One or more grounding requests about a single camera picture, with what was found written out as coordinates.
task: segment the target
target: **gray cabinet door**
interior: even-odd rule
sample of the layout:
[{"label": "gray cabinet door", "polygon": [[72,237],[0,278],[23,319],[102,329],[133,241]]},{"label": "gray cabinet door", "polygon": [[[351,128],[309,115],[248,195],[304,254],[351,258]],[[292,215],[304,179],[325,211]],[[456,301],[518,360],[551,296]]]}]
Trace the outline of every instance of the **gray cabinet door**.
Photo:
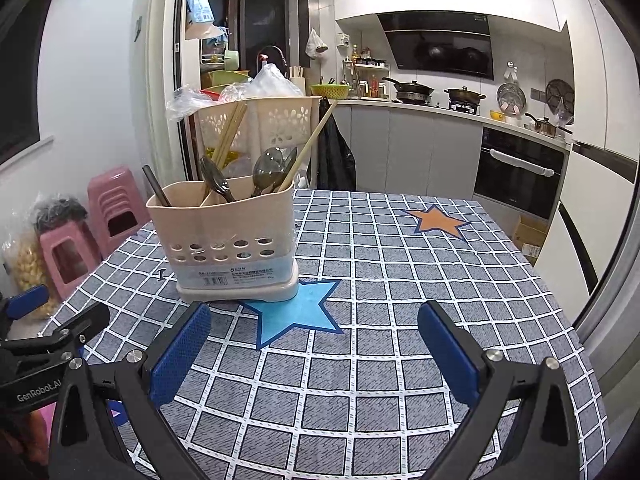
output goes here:
[{"label": "gray cabinet door", "polygon": [[429,196],[471,200],[482,145],[482,124],[467,119],[434,117]]},{"label": "gray cabinet door", "polygon": [[359,191],[385,192],[389,144],[389,110],[374,106],[351,108],[351,151],[356,160]]},{"label": "gray cabinet door", "polygon": [[433,120],[422,111],[392,109],[386,166],[387,193],[427,194]]},{"label": "gray cabinet door", "polygon": [[351,146],[351,107],[349,105],[335,107],[334,119],[340,134],[347,141],[347,144]]}]

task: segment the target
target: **cardboard box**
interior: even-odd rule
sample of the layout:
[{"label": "cardboard box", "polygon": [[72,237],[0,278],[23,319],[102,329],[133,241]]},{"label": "cardboard box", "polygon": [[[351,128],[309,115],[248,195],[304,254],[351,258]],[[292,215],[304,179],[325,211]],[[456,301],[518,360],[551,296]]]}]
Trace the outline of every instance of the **cardboard box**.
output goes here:
[{"label": "cardboard box", "polygon": [[549,226],[546,222],[520,215],[520,220],[513,233],[511,240],[514,245],[524,254],[531,265],[536,263],[540,256],[540,250],[545,243],[546,235],[549,232]]}]

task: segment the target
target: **checkered tablecloth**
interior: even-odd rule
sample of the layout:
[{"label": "checkered tablecloth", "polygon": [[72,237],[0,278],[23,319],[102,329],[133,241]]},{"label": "checkered tablecloth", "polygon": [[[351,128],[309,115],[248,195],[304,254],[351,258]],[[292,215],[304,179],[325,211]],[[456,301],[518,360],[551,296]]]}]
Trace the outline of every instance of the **checkered tablecloth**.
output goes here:
[{"label": "checkered tablecloth", "polygon": [[[436,204],[464,219],[466,241],[415,234],[402,210]],[[609,435],[584,348],[545,283],[477,202],[409,195],[298,190],[301,280],[341,279],[325,302],[344,334],[295,328],[255,350],[257,316],[236,302],[210,305],[212,329],[174,402],[162,408],[212,479],[419,478],[466,413],[428,353],[418,307],[438,300],[484,347],[515,361],[555,356],[580,434],[581,476],[594,478]],[[166,268],[167,276],[158,278]],[[111,323],[88,361],[146,348],[184,311],[152,224],[79,287],[45,333],[93,301]],[[500,454],[517,406],[507,405],[476,474]],[[127,424],[136,466],[151,465]]]}]

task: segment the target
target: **orange star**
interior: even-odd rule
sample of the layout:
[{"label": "orange star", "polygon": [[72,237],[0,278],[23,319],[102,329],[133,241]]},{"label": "orange star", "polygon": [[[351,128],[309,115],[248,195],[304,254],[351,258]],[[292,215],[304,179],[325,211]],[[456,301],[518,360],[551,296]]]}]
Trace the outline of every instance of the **orange star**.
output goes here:
[{"label": "orange star", "polygon": [[427,211],[421,211],[419,209],[403,209],[403,211],[418,219],[415,233],[424,233],[436,229],[448,233],[459,240],[465,239],[460,232],[460,227],[468,225],[469,222],[457,220],[456,218],[445,215],[435,205],[432,205]]}]

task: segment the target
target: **window sill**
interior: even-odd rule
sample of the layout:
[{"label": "window sill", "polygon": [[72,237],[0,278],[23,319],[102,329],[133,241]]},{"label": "window sill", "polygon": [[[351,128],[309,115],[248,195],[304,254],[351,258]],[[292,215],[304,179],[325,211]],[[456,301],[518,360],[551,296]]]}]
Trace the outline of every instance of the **window sill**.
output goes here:
[{"label": "window sill", "polygon": [[16,155],[12,156],[12,158],[10,158],[9,160],[4,161],[2,164],[0,164],[0,173],[2,173],[4,170],[14,165],[16,162],[22,160],[26,156],[31,155],[31,153],[37,152],[42,148],[44,148],[45,146],[51,144],[53,142],[53,139],[54,139],[53,136],[40,139],[38,142],[35,142],[28,148],[25,148],[24,150],[22,150],[20,153],[17,153]]}]

